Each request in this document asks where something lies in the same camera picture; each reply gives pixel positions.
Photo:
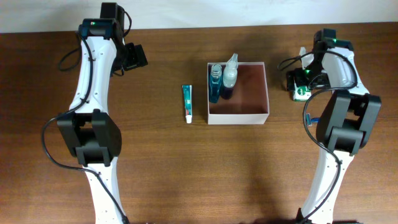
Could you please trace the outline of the green soap box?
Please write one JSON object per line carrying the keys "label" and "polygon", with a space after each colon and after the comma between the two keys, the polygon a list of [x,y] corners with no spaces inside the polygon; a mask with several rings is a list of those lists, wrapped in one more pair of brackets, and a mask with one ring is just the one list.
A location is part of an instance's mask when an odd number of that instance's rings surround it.
{"label": "green soap box", "polygon": [[294,101],[307,101],[311,97],[312,93],[307,86],[297,87],[293,92]]}

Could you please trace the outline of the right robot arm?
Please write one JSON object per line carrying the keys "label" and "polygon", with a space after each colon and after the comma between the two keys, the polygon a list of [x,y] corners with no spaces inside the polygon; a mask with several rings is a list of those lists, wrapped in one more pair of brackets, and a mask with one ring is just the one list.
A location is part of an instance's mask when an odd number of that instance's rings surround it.
{"label": "right robot arm", "polygon": [[300,49],[300,68],[286,73],[287,91],[295,101],[304,102],[305,129],[314,122],[309,103],[318,95],[331,92],[321,116],[315,121],[316,133],[309,138],[319,146],[318,164],[310,193],[296,216],[296,223],[333,223],[333,209],[346,170],[358,151],[368,142],[381,109],[379,96],[363,85],[354,64],[350,41],[338,39],[336,30],[315,33],[313,49]]}

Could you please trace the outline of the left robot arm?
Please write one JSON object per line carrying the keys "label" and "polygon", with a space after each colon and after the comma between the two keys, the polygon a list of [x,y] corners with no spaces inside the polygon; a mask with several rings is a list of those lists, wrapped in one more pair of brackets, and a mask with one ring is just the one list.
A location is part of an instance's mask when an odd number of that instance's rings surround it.
{"label": "left robot arm", "polygon": [[110,78],[148,64],[141,45],[125,43],[129,14],[116,2],[104,2],[97,19],[77,30],[80,76],[69,110],[56,118],[62,138],[88,178],[96,223],[129,223],[119,196],[117,161],[121,131],[108,112]]}

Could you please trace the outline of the clear spray bottle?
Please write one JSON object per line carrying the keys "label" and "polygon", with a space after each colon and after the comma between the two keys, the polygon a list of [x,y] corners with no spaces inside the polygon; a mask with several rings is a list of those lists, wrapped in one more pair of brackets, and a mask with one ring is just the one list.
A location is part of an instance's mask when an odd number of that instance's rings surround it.
{"label": "clear spray bottle", "polygon": [[233,95],[234,86],[238,76],[238,54],[234,53],[233,56],[227,61],[223,71],[223,87],[221,90],[221,97],[228,100]]}

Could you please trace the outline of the teal mouthwash bottle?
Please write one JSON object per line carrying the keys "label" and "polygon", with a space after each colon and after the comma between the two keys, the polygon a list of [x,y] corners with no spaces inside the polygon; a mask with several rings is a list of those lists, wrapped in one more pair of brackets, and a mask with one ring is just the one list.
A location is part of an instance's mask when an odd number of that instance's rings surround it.
{"label": "teal mouthwash bottle", "polygon": [[223,70],[220,64],[212,65],[209,79],[209,101],[211,103],[217,103],[220,97],[222,74]]}

